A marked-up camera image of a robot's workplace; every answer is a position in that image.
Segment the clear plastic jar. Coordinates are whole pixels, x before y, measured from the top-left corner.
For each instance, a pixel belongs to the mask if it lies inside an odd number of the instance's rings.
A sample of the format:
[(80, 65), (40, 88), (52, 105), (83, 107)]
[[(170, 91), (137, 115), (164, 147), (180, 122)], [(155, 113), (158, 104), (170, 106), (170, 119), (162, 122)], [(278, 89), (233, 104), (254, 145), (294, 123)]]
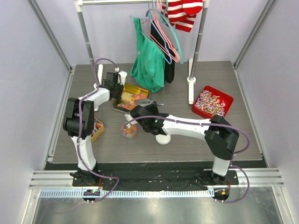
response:
[(136, 137), (137, 125), (136, 124), (124, 124), (121, 127), (121, 134), (126, 139), (133, 139)]

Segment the silver metal scoop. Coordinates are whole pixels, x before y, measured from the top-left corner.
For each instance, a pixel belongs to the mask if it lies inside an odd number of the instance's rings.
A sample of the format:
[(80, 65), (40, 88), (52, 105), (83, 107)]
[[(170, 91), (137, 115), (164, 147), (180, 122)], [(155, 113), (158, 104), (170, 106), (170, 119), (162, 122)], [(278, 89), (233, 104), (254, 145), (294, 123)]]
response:
[(137, 107), (158, 107), (164, 106), (164, 103), (157, 103), (155, 100), (145, 98), (135, 101), (135, 108)]

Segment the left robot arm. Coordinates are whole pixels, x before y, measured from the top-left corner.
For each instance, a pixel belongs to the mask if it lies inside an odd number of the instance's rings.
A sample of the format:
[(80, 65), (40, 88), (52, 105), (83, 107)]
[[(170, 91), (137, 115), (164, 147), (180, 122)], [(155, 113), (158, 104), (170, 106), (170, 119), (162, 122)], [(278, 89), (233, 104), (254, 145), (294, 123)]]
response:
[(92, 149), (94, 110), (111, 99), (121, 98), (127, 75), (124, 71), (108, 72), (92, 92), (67, 100), (63, 129), (74, 143), (78, 157), (77, 172), (71, 176), (89, 186), (95, 186), (100, 179)]

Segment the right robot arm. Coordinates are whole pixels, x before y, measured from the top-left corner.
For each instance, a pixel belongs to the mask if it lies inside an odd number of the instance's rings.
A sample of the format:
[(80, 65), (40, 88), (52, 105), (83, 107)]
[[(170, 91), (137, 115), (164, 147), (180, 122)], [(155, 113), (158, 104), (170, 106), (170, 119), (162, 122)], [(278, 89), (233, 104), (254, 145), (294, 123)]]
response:
[(187, 136), (204, 141), (212, 154), (214, 163), (211, 176), (202, 180), (207, 184), (222, 184), (228, 178), (228, 168), (233, 159), (239, 139), (238, 131), (221, 116), (212, 119), (185, 119), (167, 113), (160, 113), (156, 102), (137, 105), (125, 115), (130, 125), (140, 124), (143, 130), (155, 136), (157, 143), (170, 143), (173, 135)]

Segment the gold tin star candies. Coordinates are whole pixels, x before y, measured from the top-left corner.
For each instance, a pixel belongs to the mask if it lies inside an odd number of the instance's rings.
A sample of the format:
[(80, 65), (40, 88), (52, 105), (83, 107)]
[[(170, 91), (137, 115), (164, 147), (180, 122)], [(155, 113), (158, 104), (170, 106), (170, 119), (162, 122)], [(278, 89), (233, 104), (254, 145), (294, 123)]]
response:
[(147, 89), (132, 85), (125, 84), (121, 99), (113, 101), (113, 108), (120, 112), (129, 112), (135, 107), (135, 102), (140, 99), (146, 99), (149, 95)]

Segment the white jar lid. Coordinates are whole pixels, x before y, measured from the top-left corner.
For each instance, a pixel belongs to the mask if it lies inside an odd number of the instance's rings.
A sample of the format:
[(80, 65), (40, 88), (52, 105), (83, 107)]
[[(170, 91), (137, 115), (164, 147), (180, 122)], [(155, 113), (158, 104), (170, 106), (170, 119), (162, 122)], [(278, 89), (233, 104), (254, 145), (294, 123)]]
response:
[(166, 144), (170, 143), (171, 136), (159, 134), (159, 135), (155, 136), (155, 139), (156, 139), (157, 143), (159, 143), (161, 145), (166, 145)]

